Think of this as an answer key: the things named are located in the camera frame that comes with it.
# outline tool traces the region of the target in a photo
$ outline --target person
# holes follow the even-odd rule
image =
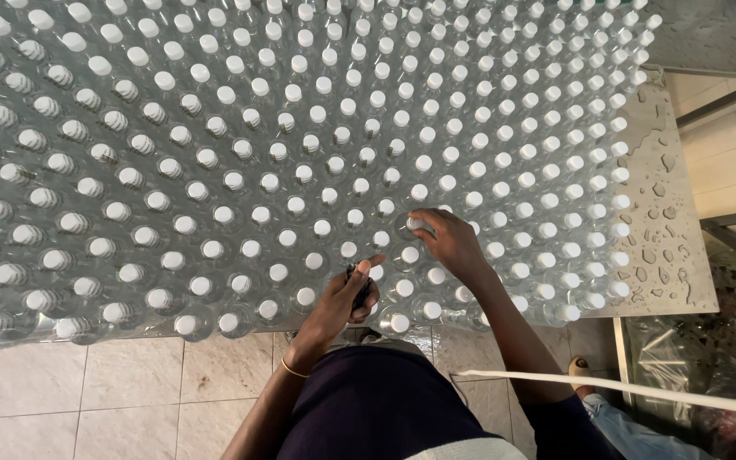
[[[486,262],[473,228],[444,210],[408,215],[434,229],[435,234],[419,228],[414,235],[473,292],[506,369],[560,374]],[[362,323],[380,300],[371,283],[363,306],[352,311],[371,267],[384,259],[363,260],[348,282],[344,273],[331,279],[222,459],[524,458],[500,436],[486,433],[451,383],[401,340],[326,353],[346,322]],[[512,385],[535,430],[538,459],[612,458],[568,384]]]
[[[576,356],[567,369],[575,377],[592,377],[587,360]],[[699,447],[666,436],[632,421],[614,408],[592,385],[572,385],[592,423],[627,460],[715,460]]]

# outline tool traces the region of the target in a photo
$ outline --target white cable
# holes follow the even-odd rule
[[[449,374],[451,382],[458,388],[453,377],[481,376],[481,377],[505,377],[524,380],[538,380],[542,382],[575,383],[578,385],[593,385],[612,390],[626,391],[628,393],[641,394],[650,398],[676,401],[679,403],[697,404],[708,408],[718,408],[736,412],[736,400],[719,398],[717,396],[706,396],[705,394],[680,393],[679,391],[652,388],[651,386],[635,385],[633,383],[615,382],[598,377],[571,377],[558,374],[534,374],[531,372],[511,371],[463,371]]]

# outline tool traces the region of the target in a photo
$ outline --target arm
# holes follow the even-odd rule
[[[413,210],[408,215],[423,219],[434,228],[436,235],[424,228],[414,230],[414,235],[428,245],[436,259],[474,293],[490,322],[506,369],[562,373],[536,332],[513,305],[496,271],[485,260],[473,228],[444,210]],[[527,404],[554,403],[573,395],[568,384],[523,380],[511,380],[511,383],[518,400]]]
[[[331,346],[346,322],[361,323],[380,299],[376,285],[362,308],[351,311],[354,297],[368,280],[372,266],[382,264],[385,256],[373,256],[356,267],[345,283],[345,273],[331,279],[314,311],[302,324],[283,360],[292,371],[307,376],[314,364]],[[271,374],[249,415],[240,425],[221,460],[274,457],[289,429],[289,417],[306,379],[294,375],[282,365]]]

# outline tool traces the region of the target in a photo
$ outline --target black object in hand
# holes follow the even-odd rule
[[[351,279],[351,275],[353,275],[354,270],[357,269],[357,264],[348,264],[348,267],[345,268],[345,282],[348,283],[348,280]],[[357,292],[356,297],[354,297],[354,303],[351,305],[351,311],[356,310],[357,308],[362,308],[363,305],[365,305],[365,299],[368,298],[368,295],[371,293],[371,283],[374,280],[368,278],[368,281],[365,282],[365,285],[360,289],[359,292]]]

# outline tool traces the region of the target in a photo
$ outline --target thin gold bracelet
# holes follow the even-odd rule
[[[295,372],[295,371],[292,371],[291,369],[289,369],[289,367],[285,365],[285,359],[280,358],[280,362],[283,363],[283,367],[285,368],[286,371],[289,371],[289,372],[293,373],[297,377],[308,378],[308,376],[304,376],[303,374],[301,374],[299,372]]]

